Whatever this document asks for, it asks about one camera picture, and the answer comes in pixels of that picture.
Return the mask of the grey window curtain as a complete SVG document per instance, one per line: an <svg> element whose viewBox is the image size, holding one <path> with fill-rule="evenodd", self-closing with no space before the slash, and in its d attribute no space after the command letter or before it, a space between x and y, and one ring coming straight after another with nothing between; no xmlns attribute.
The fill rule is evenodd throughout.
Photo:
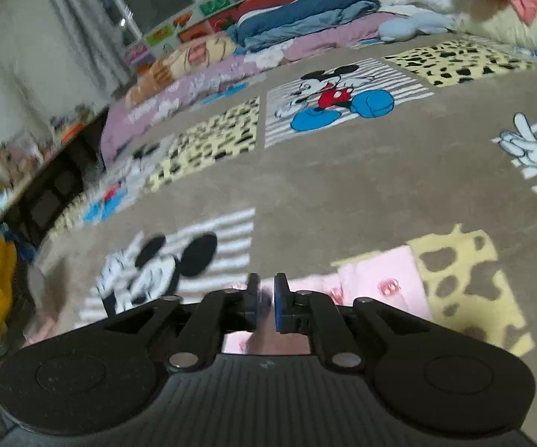
<svg viewBox="0 0 537 447"><path fill-rule="evenodd" d="M110 97L131 81L120 30L101 0L48 0L76 62L97 89Z"/></svg>

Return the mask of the purple floral bedsheet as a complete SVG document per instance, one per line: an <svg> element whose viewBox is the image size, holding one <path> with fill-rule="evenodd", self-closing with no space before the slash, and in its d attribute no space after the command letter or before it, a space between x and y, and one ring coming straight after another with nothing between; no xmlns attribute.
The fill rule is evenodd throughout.
<svg viewBox="0 0 537 447"><path fill-rule="evenodd" d="M127 94L110 106L100 140L103 161L111 164L133 138L208 95L279 66L314 57L322 51L349 47L375 37L379 26L395 16L394 13L375 12L350 23L290 39L256 54L232 54L217 64L177 79L140 104Z"/></svg>

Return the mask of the blue folded duvet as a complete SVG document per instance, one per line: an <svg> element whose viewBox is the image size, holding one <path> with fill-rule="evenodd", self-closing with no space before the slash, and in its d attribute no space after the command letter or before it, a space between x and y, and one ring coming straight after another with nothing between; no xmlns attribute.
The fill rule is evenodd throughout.
<svg viewBox="0 0 537 447"><path fill-rule="evenodd" d="M380 8L379 0L294 0L247 11L227 28L226 34L239 54L257 53L293 38L350 23Z"/></svg>

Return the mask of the orange cartoon pillow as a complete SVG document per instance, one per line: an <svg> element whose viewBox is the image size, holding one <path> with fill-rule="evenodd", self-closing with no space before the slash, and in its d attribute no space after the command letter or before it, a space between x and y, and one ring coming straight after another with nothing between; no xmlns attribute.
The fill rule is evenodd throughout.
<svg viewBox="0 0 537 447"><path fill-rule="evenodd" d="M179 79L224 61L235 53L236 43L227 34L213 34L182 44L163 54L144 72L125 96L133 108L158 95Z"/></svg>

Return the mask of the pink fox print garment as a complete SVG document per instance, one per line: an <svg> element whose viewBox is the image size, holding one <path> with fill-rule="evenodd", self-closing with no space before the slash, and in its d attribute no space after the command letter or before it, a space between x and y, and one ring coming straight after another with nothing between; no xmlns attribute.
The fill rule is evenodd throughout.
<svg viewBox="0 0 537 447"><path fill-rule="evenodd" d="M289 287L293 292L326 294L340 306L350 306L355 299L368 297L421 319L432 318L416 259L408 245L344 260L328 275L291 279ZM310 352L310 345L307 337L301 334L277 332L274 315L268 314L260 330L226 335L222 351L228 354L303 355Z"/></svg>

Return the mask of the brown Mickey Mouse blanket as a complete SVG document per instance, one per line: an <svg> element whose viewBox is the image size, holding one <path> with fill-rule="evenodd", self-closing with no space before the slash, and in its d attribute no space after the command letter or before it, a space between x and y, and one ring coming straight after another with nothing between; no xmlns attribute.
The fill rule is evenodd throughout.
<svg viewBox="0 0 537 447"><path fill-rule="evenodd" d="M53 330L0 355L0 446L537 446L537 65L481 41L330 51L151 128L142 191L57 232ZM338 306L365 366L165 356L203 297L408 245L432 318Z"/></svg>

